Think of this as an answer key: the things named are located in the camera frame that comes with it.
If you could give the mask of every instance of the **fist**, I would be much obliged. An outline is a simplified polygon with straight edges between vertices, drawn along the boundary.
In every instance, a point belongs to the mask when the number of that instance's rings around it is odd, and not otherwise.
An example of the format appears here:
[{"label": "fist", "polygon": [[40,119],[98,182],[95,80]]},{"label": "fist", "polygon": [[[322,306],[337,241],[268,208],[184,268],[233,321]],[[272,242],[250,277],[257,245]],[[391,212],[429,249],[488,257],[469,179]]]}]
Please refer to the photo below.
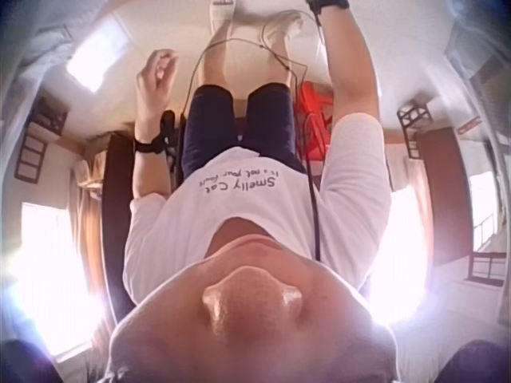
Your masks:
[{"label": "fist", "polygon": [[137,74],[137,124],[157,126],[170,102],[179,57],[170,49],[155,50]]}]

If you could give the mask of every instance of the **black wristwatch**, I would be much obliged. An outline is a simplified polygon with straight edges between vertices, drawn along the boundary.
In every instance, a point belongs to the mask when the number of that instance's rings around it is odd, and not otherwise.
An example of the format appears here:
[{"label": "black wristwatch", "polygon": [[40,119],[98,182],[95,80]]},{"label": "black wristwatch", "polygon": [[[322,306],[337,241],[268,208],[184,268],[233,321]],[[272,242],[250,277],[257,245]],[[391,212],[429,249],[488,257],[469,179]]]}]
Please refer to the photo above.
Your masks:
[{"label": "black wristwatch", "polygon": [[338,6],[344,10],[350,8],[348,0],[307,0],[307,4],[316,16],[321,14],[321,9],[325,6]]},{"label": "black wristwatch", "polygon": [[165,150],[165,134],[160,134],[151,141],[151,144],[143,144],[135,140],[135,152],[160,154]]}]

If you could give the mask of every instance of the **person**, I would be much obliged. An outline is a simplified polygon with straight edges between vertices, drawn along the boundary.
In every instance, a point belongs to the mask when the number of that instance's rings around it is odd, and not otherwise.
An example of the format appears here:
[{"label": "person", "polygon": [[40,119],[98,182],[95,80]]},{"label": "person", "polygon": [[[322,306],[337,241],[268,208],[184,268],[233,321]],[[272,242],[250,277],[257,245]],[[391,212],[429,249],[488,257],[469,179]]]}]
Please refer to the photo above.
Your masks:
[{"label": "person", "polygon": [[[392,334],[358,293],[390,211],[374,69],[347,2],[312,6],[334,91],[331,146],[314,191],[321,262],[309,183],[296,159],[288,68],[268,53],[267,84],[248,98],[238,140],[222,71],[226,44],[207,51],[184,133],[185,181],[172,192],[165,155],[145,149],[157,142],[178,56],[154,52],[137,77],[141,150],[125,248],[124,282],[137,308],[114,331],[111,381],[396,378]],[[286,57],[303,20],[275,19],[267,40]],[[229,28],[224,23],[211,44]]]}]

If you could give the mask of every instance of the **window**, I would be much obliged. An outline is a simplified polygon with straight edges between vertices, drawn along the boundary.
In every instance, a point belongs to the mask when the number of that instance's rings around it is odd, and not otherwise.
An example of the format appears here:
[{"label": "window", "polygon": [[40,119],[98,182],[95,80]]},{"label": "window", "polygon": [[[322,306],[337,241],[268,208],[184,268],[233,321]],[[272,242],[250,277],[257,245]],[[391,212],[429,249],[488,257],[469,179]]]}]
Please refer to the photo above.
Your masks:
[{"label": "window", "polygon": [[493,172],[471,176],[473,250],[480,250],[497,233],[498,198]]},{"label": "window", "polygon": [[68,211],[23,204],[22,248],[11,273],[14,299],[54,357],[90,346],[102,309],[87,290]]},{"label": "window", "polygon": [[387,229],[370,275],[371,312],[392,324],[410,317],[426,291],[428,250],[415,191],[392,193]]}]

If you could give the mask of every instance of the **leg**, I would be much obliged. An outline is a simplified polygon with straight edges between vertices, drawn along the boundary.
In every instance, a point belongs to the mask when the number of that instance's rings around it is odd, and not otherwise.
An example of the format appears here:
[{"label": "leg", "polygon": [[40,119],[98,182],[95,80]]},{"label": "leg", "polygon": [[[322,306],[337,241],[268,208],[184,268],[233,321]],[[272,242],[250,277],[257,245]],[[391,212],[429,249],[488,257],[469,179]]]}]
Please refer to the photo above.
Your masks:
[{"label": "leg", "polygon": [[[209,45],[227,38],[230,22],[213,35]],[[186,128],[181,166],[184,178],[202,168],[221,152],[238,144],[233,99],[224,76],[226,45],[210,49],[201,63]]]},{"label": "leg", "polygon": [[[299,14],[285,14],[282,18],[276,20],[267,41],[277,54],[287,57],[286,40],[292,31],[299,31],[301,17]],[[293,97],[289,89],[291,72],[272,53],[268,56],[267,80],[268,84],[248,98],[247,129],[240,145],[297,172],[305,172],[296,156]]]},{"label": "leg", "polygon": [[286,43],[299,34],[302,27],[302,15],[296,12],[284,13],[268,25],[266,41],[271,50],[280,56],[276,57],[273,53],[268,53],[268,84],[277,82],[287,87],[291,86],[291,71],[284,66],[291,68],[291,63],[286,60],[288,57]]},{"label": "leg", "polygon": [[[273,34],[270,48],[278,55],[287,57],[286,40],[286,34],[277,31]],[[277,58],[273,53],[268,52],[268,84],[279,83],[286,85],[288,88],[291,87],[291,71],[285,68],[283,63],[291,68],[289,61]]]}]

